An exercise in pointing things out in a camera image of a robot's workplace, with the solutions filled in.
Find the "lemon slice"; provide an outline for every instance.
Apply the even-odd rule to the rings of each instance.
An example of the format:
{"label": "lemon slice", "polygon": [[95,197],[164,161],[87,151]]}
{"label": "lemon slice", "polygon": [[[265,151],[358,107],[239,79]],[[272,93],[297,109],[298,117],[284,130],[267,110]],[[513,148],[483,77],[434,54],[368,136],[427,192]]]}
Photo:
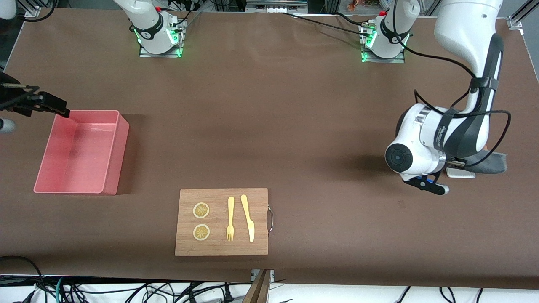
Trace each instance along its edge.
{"label": "lemon slice", "polygon": [[198,224],[193,230],[193,236],[199,241],[204,241],[210,236],[210,228],[206,224]]}
{"label": "lemon slice", "polygon": [[209,213],[210,207],[204,202],[197,203],[197,205],[193,207],[193,215],[199,219],[205,218]]}

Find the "yellow plastic fork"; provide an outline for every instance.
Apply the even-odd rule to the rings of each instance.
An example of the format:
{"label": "yellow plastic fork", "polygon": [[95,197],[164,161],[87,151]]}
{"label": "yellow plastic fork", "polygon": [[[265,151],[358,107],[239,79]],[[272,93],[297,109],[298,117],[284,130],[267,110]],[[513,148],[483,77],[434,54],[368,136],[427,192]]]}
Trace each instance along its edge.
{"label": "yellow plastic fork", "polygon": [[229,225],[226,228],[226,239],[234,240],[234,226],[232,226],[232,218],[234,217],[234,197],[229,197]]}

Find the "wooden cutting board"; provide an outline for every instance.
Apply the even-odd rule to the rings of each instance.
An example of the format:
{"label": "wooden cutting board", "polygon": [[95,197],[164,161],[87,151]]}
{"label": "wooden cutting board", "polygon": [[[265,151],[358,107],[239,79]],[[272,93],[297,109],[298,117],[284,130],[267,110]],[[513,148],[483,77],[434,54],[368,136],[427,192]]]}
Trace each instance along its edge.
{"label": "wooden cutting board", "polygon": [[[249,242],[249,231],[240,196],[247,195],[249,214],[254,221],[254,242]],[[226,239],[229,224],[228,199],[234,203],[234,240]],[[206,203],[209,213],[197,218],[193,208]],[[179,192],[176,256],[252,256],[268,254],[268,190],[267,188],[182,189]],[[206,240],[195,239],[193,231],[199,224],[210,229]]]}

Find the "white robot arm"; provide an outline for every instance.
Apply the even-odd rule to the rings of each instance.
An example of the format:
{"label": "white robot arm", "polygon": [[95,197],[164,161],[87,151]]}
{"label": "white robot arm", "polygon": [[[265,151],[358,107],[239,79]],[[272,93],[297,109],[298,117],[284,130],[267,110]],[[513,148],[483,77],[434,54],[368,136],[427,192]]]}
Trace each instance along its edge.
{"label": "white robot arm", "polygon": [[445,0],[441,4],[434,35],[443,48],[471,65],[475,78],[463,111],[415,104],[401,116],[385,160],[405,183],[444,195],[449,188],[436,181],[446,165],[488,174],[507,169],[505,155],[483,150],[489,115],[481,114],[492,109],[497,90],[503,41],[496,34],[495,20],[501,4],[502,0]]}
{"label": "white robot arm", "polygon": [[133,24],[139,43],[152,54],[162,54],[178,44],[178,18],[158,12],[151,0],[113,0]]}
{"label": "white robot arm", "polygon": [[393,2],[385,17],[378,16],[372,21],[376,24],[378,34],[372,43],[367,43],[367,48],[380,58],[390,59],[396,57],[402,50],[397,36],[406,44],[410,37],[410,29],[419,16],[419,8],[417,0]]}
{"label": "white robot arm", "polygon": [[17,13],[17,3],[15,0],[0,0],[0,18],[13,19]]}

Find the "yellow plastic knife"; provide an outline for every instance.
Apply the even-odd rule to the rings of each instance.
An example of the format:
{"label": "yellow plastic knife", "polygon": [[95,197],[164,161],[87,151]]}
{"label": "yellow plastic knife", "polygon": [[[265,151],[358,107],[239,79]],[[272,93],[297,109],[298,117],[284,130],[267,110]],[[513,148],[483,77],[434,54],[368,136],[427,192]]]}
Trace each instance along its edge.
{"label": "yellow plastic knife", "polygon": [[245,211],[245,218],[247,218],[247,227],[249,228],[249,241],[252,243],[254,241],[254,222],[249,216],[249,202],[247,201],[246,195],[241,195],[241,204],[243,205],[243,210]]}

